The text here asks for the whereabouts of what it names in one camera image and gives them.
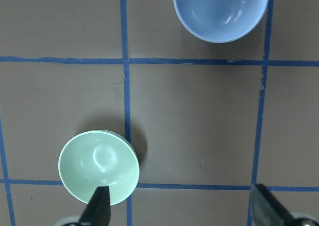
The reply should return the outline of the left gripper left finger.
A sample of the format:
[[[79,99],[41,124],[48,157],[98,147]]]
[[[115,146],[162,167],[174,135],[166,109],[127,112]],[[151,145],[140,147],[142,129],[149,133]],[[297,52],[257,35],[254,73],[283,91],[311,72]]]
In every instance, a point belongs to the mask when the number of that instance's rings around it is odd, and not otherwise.
[[[77,224],[80,226],[108,226],[110,219],[111,205],[109,187],[98,187]]]

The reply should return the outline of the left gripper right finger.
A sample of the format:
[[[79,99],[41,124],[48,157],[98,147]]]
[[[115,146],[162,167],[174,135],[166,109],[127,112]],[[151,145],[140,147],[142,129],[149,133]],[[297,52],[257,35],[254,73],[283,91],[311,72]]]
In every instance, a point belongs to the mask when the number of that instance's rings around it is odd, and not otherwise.
[[[262,184],[251,186],[251,215],[257,226],[301,226],[306,218],[294,217]]]

